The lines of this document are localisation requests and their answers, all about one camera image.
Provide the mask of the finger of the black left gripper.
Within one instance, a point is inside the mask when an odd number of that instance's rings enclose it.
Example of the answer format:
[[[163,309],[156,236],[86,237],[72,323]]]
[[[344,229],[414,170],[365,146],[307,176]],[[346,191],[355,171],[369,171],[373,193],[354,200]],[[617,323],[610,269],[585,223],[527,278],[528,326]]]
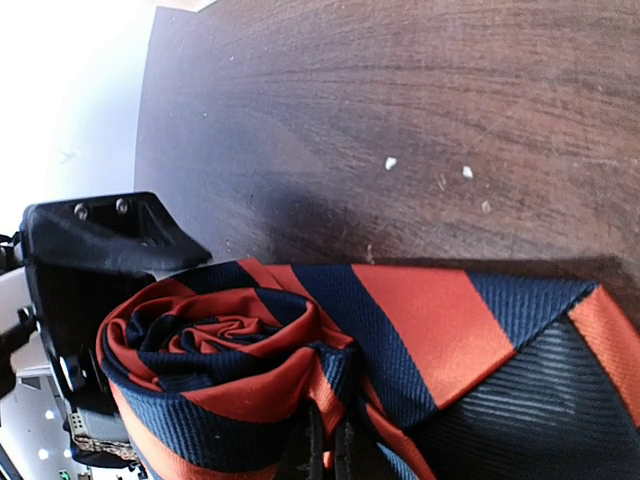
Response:
[[[30,205],[22,251],[32,262],[110,274],[175,272],[212,258],[151,192]]]

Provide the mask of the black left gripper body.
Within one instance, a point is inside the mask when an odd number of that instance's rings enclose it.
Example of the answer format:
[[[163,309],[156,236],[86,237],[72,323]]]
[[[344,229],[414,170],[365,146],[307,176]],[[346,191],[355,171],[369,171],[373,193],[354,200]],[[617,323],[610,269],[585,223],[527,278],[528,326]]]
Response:
[[[110,274],[24,260],[40,336],[63,397],[74,408],[114,413],[96,354],[98,330],[109,313],[149,285],[149,274]]]

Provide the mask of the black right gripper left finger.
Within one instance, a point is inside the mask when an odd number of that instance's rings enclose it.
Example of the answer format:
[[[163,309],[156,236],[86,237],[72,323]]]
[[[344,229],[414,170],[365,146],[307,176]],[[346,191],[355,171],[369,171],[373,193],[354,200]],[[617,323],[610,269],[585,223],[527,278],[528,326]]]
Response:
[[[306,402],[296,415],[296,423],[279,464],[283,480],[325,480],[332,478],[324,454],[330,446],[329,430],[316,403]]]

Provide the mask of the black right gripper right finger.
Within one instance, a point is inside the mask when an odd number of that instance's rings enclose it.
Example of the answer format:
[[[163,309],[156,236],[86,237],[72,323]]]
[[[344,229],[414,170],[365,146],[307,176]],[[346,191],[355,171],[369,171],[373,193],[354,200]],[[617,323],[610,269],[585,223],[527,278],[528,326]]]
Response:
[[[334,478],[337,480],[387,480],[395,474],[377,444],[361,425],[347,416],[335,432]]]

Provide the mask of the red navy striped tie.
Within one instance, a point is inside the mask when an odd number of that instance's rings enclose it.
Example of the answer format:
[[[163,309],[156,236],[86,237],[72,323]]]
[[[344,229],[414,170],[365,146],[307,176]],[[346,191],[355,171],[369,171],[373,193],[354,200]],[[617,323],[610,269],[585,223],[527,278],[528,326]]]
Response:
[[[280,479],[306,402],[394,479],[635,479],[639,335],[591,281],[242,260],[155,282],[96,342],[156,479]]]

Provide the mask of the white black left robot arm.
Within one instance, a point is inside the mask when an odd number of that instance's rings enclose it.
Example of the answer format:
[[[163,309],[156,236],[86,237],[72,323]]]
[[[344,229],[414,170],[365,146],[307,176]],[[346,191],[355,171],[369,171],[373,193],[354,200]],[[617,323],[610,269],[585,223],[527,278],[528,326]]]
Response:
[[[39,338],[63,398],[113,414],[95,347],[101,322],[156,274],[211,258],[150,192],[28,206],[18,231],[1,238],[1,394],[16,386],[19,350]]]

